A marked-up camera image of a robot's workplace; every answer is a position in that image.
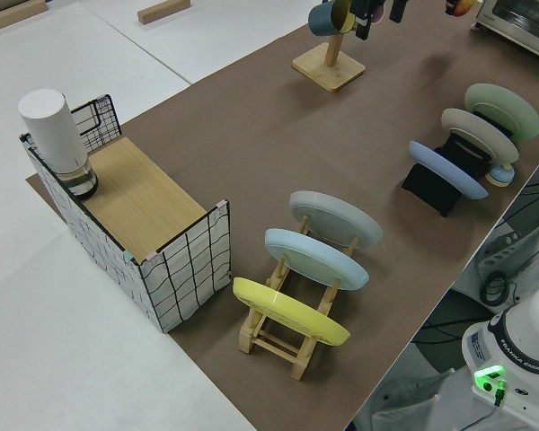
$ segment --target yellow plate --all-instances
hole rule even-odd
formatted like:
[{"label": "yellow plate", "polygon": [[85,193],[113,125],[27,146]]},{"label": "yellow plate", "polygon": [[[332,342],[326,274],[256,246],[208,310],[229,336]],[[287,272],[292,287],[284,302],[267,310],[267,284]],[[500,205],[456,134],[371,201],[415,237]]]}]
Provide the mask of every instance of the yellow plate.
[{"label": "yellow plate", "polygon": [[296,299],[245,278],[234,278],[234,295],[270,319],[330,346],[339,346],[349,332],[338,322]]}]

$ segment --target brown tabletop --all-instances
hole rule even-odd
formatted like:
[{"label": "brown tabletop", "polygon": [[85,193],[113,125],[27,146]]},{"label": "brown tabletop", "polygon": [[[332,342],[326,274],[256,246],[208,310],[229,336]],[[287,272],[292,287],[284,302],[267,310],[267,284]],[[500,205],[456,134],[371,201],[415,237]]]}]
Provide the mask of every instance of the brown tabletop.
[{"label": "brown tabletop", "polygon": [[[462,109],[469,85],[502,85],[539,112],[539,58],[490,31],[471,31],[472,16],[444,9],[442,1],[410,2],[401,24],[384,19],[367,41],[346,36],[342,51],[366,72],[337,93],[292,68],[293,58],[324,41],[303,27],[123,126],[203,207],[229,199],[235,276],[263,283],[270,275],[276,262],[264,232],[296,229],[288,209],[296,190],[344,199],[384,229],[380,244],[354,254],[370,282],[340,292],[331,309],[351,337],[340,347],[319,345],[301,382],[279,357],[238,350],[247,308],[231,287],[172,331],[260,430],[343,429],[539,163],[537,137],[520,146],[511,185],[482,181],[490,196],[461,199],[447,218],[401,189],[413,165],[409,141],[444,144],[441,112]],[[323,293],[296,275],[284,292],[312,305]]]}]

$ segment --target teal mug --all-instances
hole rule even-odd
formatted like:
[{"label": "teal mug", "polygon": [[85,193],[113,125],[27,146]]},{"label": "teal mug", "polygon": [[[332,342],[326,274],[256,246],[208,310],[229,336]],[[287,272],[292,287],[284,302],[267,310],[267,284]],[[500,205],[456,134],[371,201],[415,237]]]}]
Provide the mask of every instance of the teal mug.
[{"label": "teal mug", "polygon": [[350,0],[331,0],[314,7],[307,18],[315,36],[332,36],[353,29],[356,16],[349,12]]}]

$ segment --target light blue plate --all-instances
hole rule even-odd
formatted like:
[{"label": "light blue plate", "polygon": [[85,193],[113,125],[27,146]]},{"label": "light blue plate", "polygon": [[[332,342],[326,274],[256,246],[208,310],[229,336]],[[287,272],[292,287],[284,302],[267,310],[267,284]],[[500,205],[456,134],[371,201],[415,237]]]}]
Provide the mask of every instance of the light blue plate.
[{"label": "light blue plate", "polygon": [[340,289],[358,290],[369,274],[355,260],[315,238],[284,229],[268,229],[266,249],[277,260],[286,258],[286,266],[322,285],[332,286],[338,278]]},{"label": "light blue plate", "polygon": [[466,198],[476,200],[489,196],[487,190],[479,182],[449,162],[445,157],[442,157],[419,142],[410,141],[410,154],[417,163],[431,169],[458,189]]},{"label": "light blue plate", "polygon": [[311,233],[348,247],[358,237],[356,248],[373,247],[384,232],[369,215],[347,202],[317,191],[296,191],[289,197],[289,209],[297,221],[309,216]]},{"label": "light blue plate", "polygon": [[473,84],[465,92],[465,108],[479,112],[509,130],[513,142],[539,135],[539,115],[521,96],[494,84]]}]

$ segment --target toaster oven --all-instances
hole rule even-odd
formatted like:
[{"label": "toaster oven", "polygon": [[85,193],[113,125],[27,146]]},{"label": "toaster oven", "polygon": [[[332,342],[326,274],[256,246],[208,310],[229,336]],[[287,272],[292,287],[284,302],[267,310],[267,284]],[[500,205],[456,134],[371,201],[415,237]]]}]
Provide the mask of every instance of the toaster oven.
[{"label": "toaster oven", "polygon": [[476,20],[539,55],[539,0],[484,0]]}]

